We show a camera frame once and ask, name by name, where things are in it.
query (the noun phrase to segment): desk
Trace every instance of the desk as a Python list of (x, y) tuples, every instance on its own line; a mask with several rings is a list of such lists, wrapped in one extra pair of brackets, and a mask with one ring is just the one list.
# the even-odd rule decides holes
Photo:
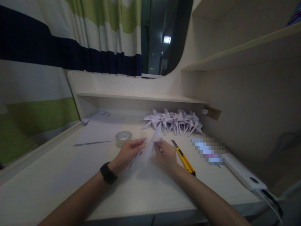
[[(142, 118), (123, 117), (122, 130), (131, 131), (133, 139), (151, 138), (154, 133), (151, 128), (141, 130), (145, 125)], [(7, 175), (18, 165), (1, 174), (0, 179), (6, 179), (7, 182), (0, 187), (0, 225), (36, 225), (80, 186), (57, 191), (53, 189), (53, 184), (64, 172), (66, 165), (72, 163), (72, 158), (80, 149), (73, 144), (82, 129), (82, 125), (79, 124), (66, 132), (63, 138), (50, 141), (39, 152), (49, 145), (54, 147), (34, 162), (25, 165), (23, 169), (19, 169), (20, 172), (13, 178), (7, 179)], [(226, 166), (221, 166), (221, 168), (209, 166), (203, 161), (191, 142), (192, 138), (202, 137), (206, 138), (206, 136), (195, 134), (191, 137), (187, 137), (187, 134), (174, 136), (170, 132), (163, 139), (170, 144), (172, 144), (171, 139), (174, 139), (194, 167), (196, 177), (233, 205), (241, 214), (247, 216), (261, 211), (265, 204), (247, 190)], [(109, 150), (100, 162), (112, 160), (119, 150), (115, 142), (111, 142)], [(26, 158), (24, 162), (30, 162), (31, 158), (34, 158), (34, 155)], [(87, 163), (84, 162), (77, 168), (85, 170), (85, 164)], [(70, 178), (76, 180), (76, 175), (70, 175)], [(99, 206), (88, 217), (88, 221), (120, 218), (123, 225), (131, 225), (133, 222), (136, 225), (150, 225), (154, 215), (156, 215), (156, 220), (153, 222), (155, 225), (166, 223), (174, 225), (180, 220), (184, 222), (192, 218), (195, 218), (195, 221), (205, 220), (204, 216), (196, 211), (186, 194), (157, 167), (156, 161), (150, 160), (142, 168), (123, 172), (108, 190)]]

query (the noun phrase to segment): hand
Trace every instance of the hand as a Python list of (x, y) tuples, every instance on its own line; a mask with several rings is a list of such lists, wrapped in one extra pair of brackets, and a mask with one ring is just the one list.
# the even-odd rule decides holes
[(156, 157), (160, 166), (170, 172), (175, 167), (179, 166), (176, 156), (176, 148), (166, 141), (156, 142), (154, 144)]
[(144, 140), (145, 138), (142, 138), (127, 141), (123, 144), (116, 158), (108, 164), (109, 169), (115, 176), (121, 173), (132, 162), (138, 152), (145, 147)]

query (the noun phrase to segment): navy blue stripe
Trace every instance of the navy blue stripe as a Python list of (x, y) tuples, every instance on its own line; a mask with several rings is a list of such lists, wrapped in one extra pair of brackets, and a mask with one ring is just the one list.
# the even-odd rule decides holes
[(47, 25), (0, 6), (0, 59), (70, 70), (141, 76), (142, 57), (115, 55), (81, 47), (75, 40), (52, 36)]

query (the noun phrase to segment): black watch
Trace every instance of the black watch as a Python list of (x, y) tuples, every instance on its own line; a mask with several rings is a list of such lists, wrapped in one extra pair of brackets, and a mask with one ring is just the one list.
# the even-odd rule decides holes
[(117, 177), (109, 169), (109, 167), (108, 167), (109, 163), (110, 162), (103, 164), (103, 166), (100, 168), (100, 173), (103, 175), (103, 178), (106, 182), (108, 182), (109, 184), (112, 184), (115, 182)]

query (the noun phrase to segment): window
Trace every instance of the window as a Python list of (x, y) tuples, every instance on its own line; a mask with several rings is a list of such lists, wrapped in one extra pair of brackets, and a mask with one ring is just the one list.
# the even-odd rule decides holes
[(143, 0), (141, 10), (142, 73), (167, 75), (178, 65), (193, 0)]

